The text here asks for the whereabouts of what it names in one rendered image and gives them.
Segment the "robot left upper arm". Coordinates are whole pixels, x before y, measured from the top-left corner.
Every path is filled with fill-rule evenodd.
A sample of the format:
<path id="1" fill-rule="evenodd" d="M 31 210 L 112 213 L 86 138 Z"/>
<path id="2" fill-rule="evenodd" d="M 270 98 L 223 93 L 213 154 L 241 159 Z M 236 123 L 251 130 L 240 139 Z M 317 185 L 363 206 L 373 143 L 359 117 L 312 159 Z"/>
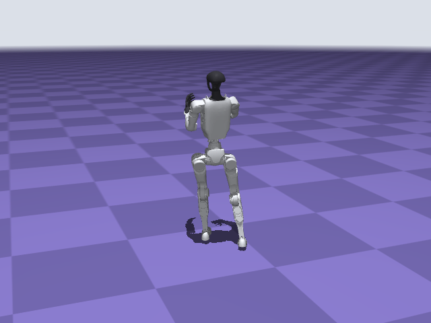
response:
<path id="1" fill-rule="evenodd" d="M 193 100 L 190 105 L 188 131 L 197 130 L 197 119 L 199 113 L 203 110 L 205 102 L 203 100 Z"/>

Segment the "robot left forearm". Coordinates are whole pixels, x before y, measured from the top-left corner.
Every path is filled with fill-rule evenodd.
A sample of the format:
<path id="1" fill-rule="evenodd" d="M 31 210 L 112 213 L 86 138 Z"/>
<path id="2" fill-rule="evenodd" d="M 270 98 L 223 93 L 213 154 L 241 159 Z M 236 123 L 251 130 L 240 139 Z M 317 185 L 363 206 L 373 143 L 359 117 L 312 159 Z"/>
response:
<path id="1" fill-rule="evenodd" d="M 190 111 L 190 109 L 189 109 L 189 111 Z M 184 114 L 185 114 L 185 127 L 186 127 L 186 129 L 188 129 L 188 124 L 189 124 L 189 113 L 185 113 L 185 112 L 184 112 Z"/>

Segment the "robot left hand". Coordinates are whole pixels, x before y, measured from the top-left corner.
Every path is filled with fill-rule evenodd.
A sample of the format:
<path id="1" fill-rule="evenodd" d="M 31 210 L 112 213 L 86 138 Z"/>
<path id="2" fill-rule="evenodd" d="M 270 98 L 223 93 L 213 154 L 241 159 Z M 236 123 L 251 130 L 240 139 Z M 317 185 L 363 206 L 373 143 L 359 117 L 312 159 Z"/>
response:
<path id="1" fill-rule="evenodd" d="M 186 97 L 186 101 L 185 101 L 185 105 L 186 105 L 186 108 L 185 108 L 185 113 L 189 113 L 189 109 L 190 109 L 190 105 L 191 105 L 191 100 L 193 99 L 193 98 L 195 98 L 195 97 L 192 97 L 192 96 L 194 96 L 194 94 L 192 95 L 193 93 L 191 93 L 191 94 L 189 94 L 187 97 Z M 191 98 L 192 97 L 192 98 Z"/>

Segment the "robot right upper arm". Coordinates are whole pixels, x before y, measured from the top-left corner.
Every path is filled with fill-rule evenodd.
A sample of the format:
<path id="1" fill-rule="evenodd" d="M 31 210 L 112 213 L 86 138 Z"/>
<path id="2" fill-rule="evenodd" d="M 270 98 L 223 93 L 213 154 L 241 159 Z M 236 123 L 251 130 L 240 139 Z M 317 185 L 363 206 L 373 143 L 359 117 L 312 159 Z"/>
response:
<path id="1" fill-rule="evenodd" d="M 240 104 L 238 103 L 238 100 L 236 99 L 235 96 L 232 96 L 229 98 L 231 103 L 232 103 L 232 109 L 231 109 L 231 119 L 235 118 L 238 116 L 238 110 L 239 110 L 239 106 Z"/>

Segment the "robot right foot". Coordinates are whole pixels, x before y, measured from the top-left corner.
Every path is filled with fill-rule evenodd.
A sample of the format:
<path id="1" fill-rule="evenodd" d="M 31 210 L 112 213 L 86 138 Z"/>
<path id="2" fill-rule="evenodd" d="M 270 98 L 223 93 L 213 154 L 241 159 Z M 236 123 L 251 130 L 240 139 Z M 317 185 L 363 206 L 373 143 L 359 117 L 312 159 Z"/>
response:
<path id="1" fill-rule="evenodd" d="M 243 237 L 241 236 L 241 239 L 239 238 L 239 240 L 238 240 L 237 244 L 238 244 L 238 246 L 239 246 L 239 247 L 246 247 L 246 245 L 247 245 L 246 238 L 243 238 Z"/>

